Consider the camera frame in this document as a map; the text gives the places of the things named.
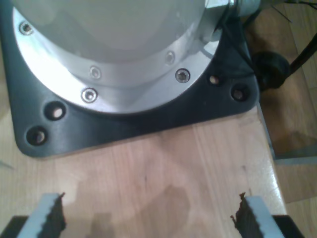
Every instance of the wood grain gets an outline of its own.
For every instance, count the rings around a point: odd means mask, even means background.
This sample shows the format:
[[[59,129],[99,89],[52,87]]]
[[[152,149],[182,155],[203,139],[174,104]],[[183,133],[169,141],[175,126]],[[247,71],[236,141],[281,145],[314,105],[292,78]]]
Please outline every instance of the wood grain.
[[[5,73],[3,68],[2,49],[0,46],[0,119],[3,115],[7,113],[9,107],[10,106],[6,89]]]
[[[290,24],[298,52],[302,52],[317,33],[317,11],[307,5],[285,4],[285,13],[293,22]],[[304,65],[303,71],[308,88],[317,87],[317,54]]]
[[[317,165],[277,165],[275,169],[286,203],[317,195]]]
[[[286,208],[305,238],[317,237],[317,197],[289,203]]]
[[[286,14],[284,7],[277,6]],[[289,23],[272,8],[264,10],[247,29],[247,39],[253,53],[275,51],[289,62],[298,55]],[[302,69],[281,88],[262,93],[261,108],[277,154],[317,142],[317,116]]]

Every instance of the bolt head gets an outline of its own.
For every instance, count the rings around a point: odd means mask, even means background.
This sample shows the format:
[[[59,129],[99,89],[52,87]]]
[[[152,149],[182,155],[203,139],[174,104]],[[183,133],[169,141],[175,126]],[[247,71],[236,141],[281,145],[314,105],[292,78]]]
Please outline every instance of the bolt head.
[[[81,94],[85,103],[93,103],[97,99],[97,96],[97,91],[93,88],[86,88]]]
[[[89,69],[89,74],[92,79],[100,79],[101,78],[101,70],[96,66],[91,66]]]
[[[181,68],[181,69],[177,70],[177,72],[175,74],[175,78],[180,83],[187,83],[190,79],[189,71]]]
[[[27,21],[22,21],[19,25],[19,31],[23,35],[31,35],[33,33],[33,29]]]

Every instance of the black mounting plate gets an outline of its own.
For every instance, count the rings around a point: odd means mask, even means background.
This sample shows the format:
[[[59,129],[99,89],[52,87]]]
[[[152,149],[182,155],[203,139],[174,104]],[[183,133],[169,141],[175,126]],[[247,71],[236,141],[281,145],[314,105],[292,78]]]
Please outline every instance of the black mounting plate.
[[[108,115],[87,111],[61,99],[46,88],[29,70],[17,47],[10,0],[0,1],[0,33],[9,92],[15,141],[20,151],[31,157],[69,153],[79,149],[147,133],[239,114],[259,100],[257,80],[230,42],[222,36],[212,63],[185,93],[159,108],[133,115]],[[249,55],[241,23],[228,24],[235,41]],[[217,76],[218,86],[209,77]],[[232,97],[234,89],[246,93],[243,100]],[[50,102],[63,105],[59,120],[45,116]],[[38,145],[37,130],[45,140]]]

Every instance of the wooden surface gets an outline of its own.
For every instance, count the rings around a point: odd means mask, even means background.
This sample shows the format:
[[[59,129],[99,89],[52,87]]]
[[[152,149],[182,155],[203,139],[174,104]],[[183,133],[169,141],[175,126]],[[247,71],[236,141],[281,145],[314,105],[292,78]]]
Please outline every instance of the wooden surface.
[[[268,9],[261,13],[253,28],[265,37],[266,44],[262,42],[262,45],[292,61],[317,32],[317,12],[309,6],[294,4],[282,4],[278,9],[286,14],[291,24],[273,9]],[[316,70],[317,54],[281,89],[263,95],[261,106],[262,109],[267,107],[266,125],[274,137],[274,148],[279,152],[309,145],[317,138]],[[276,173],[288,214],[306,238],[316,238],[317,166],[279,165],[276,166]]]
[[[291,6],[286,4],[277,6],[281,12],[286,14],[285,7],[289,9]],[[273,8],[264,10],[254,24],[247,29],[252,52],[275,51],[292,62],[298,55],[298,49],[290,25],[296,29],[302,26],[298,15],[294,17],[288,15],[288,17],[293,21],[292,24]],[[308,36],[305,41],[300,42],[301,45],[309,42]],[[311,70],[311,81],[314,78],[314,70]],[[262,93],[261,108],[273,148],[277,154],[317,143],[317,116],[314,113],[314,106],[302,69],[289,77],[279,89]]]
[[[230,215],[242,192],[285,214],[256,108],[37,160],[18,151],[2,88],[0,98],[0,230],[45,192],[66,193],[63,238],[239,238]]]

